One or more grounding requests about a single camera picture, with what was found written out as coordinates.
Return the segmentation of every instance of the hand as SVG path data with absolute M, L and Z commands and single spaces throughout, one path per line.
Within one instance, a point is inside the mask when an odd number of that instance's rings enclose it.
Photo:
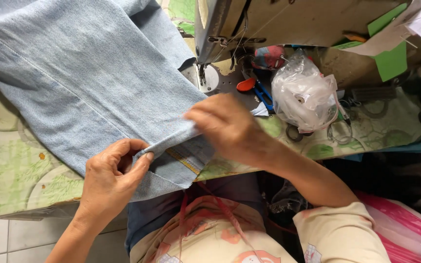
M 149 145 L 141 140 L 122 139 L 86 163 L 82 198 L 75 219 L 100 232 L 131 199 L 149 169 L 153 152 L 141 156 L 132 167 L 132 157 Z
M 221 156 L 265 169 L 280 143 L 266 134 L 253 115 L 231 94 L 217 94 L 191 107 L 193 120 Z

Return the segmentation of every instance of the yellow stitching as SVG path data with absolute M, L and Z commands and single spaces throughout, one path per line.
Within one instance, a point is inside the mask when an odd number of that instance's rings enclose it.
M 173 149 L 168 148 L 165 150 L 168 154 L 170 154 L 173 158 L 177 159 L 180 163 L 184 164 L 186 167 L 188 167 L 193 173 L 196 175 L 199 175 L 199 171 L 196 170 L 192 165 L 190 165 L 188 162 L 185 161 L 185 159 L 179 155 L 177 152 L 173 151 Z

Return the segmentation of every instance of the denim jeans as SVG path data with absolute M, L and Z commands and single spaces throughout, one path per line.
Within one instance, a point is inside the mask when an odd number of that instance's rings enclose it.
M 259 192 L 256 173 L 207 180 L 206 187 L 215 196 L 247 205 L 263 216 L 264 205 Z M 208 195 L 196 184 L 193 184 L 189 190 L 194 198 Z M 124 243 L 128 255 L 131 248 L 144 236 L 163 227 L 180 212 L 183 196 L 183 191 L 176 191 L 150 200 L 128 204 L 128 231 Z
M 134 200 L 189 187 L 196 173 L 176 158 L 200 171 L 212 156 L 182 118 L 206 98 L 178 70 L 192 61 L 155 0 L 0 0 L 1 92 L 81 175 L 117 140 L 149 143 L 134 160 L 157 159 Z

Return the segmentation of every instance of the clear plastic bag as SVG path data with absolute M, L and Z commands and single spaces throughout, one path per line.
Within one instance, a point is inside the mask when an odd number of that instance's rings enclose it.
M 391 263 L 421 263 L 421 214 L 394 200 L 356 193 L 375 220 Z
M 274 111 L 300 133 L 324 129 L 337 118 L 336 90 L 334 75 L 323 77 L 299 49 L 272 80 Z

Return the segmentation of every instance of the beige shirt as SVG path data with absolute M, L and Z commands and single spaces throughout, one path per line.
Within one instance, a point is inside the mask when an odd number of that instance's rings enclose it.
M 139 241 L 131 250 L 131 263 L 296 263 L 265 232 L 260 214 L 249 206 L 221 199 L 238 220 L 248 242 L 212 196 L 196 199 L 163 228 Z M 362 203 L 341 208 L 319 207 L 294 218 L 306 263 L 390 262 L 374 224 Z M 180 228 L 184 237 L 180 254 Z

